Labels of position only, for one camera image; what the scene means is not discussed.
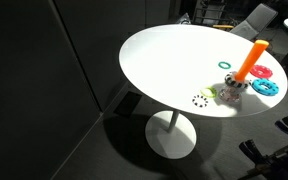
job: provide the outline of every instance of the gray wall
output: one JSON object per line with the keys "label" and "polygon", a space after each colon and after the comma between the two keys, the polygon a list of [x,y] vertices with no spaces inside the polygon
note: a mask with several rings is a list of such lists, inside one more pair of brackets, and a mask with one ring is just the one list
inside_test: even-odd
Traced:
{"label": "gray wall", "polygon": [[55,1],[102,111],[126,79],[119,50],[132,34],[166,24],[169,0]]}
{"label": "gray wall", "polygon": [[0,179],[49,179],[99,117],[47,0],[0,0]]}
{"label": "gray wall", "polygon": [[0,179],[55,173],[127,81],[122,43],[166,24],[168,9],[169,0],[0,0]]}

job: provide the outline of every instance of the pink ring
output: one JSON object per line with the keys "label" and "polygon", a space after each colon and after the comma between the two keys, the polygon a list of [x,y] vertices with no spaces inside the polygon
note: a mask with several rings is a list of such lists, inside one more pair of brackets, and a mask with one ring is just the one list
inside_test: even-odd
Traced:
{"label": "pink ring", "polygon": [[250,73],[255,77],[267,79],[273,75],[272,71],[269,68],[262,65],[254,65]]}

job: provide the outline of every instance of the dark floor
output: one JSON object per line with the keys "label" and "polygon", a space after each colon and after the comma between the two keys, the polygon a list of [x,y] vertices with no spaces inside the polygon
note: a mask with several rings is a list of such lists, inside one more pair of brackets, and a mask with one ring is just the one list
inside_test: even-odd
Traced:
{"label": "dark floor", "polygon": [[[271,41],[270,52],[277,60],[288,52],[283,26],[265,30],[260,38]],[[287,92],[277,106],[253,116],[211,118],[183,113],[196,129],[196,147],[182,159],[165,159],[148,146],[144,129],[150,116],[170,108],[143,95],[130,117],[117,115],[114,110],[127,91],[142,94],[129,84],[54,180],[233,180],[254,166],[239,150],[240,142],[253,139],[263,154],[288,144],[288,137],[274,126],[288,116]]]}

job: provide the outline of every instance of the orange toy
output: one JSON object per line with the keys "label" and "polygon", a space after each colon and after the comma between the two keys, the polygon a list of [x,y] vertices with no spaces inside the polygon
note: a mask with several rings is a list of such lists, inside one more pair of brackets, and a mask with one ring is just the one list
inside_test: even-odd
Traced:
{"label": "orange toy", "polygon": [[256,40],[250,53],[246,57],[242,67],[235,75],[236,81],[244,81],[247,73],[250,72],[258,58],[265,51],[269,43],[264,40]]}

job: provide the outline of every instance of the table leg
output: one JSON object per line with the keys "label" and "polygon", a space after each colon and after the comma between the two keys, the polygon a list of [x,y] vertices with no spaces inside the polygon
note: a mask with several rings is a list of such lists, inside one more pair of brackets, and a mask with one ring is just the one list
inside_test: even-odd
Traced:
{"label": "table leg", "polygon": [[179,110],[154,114],[146,124],[145,135],[150,147],[169,159],[187,156],[196,144],[194,126]]}

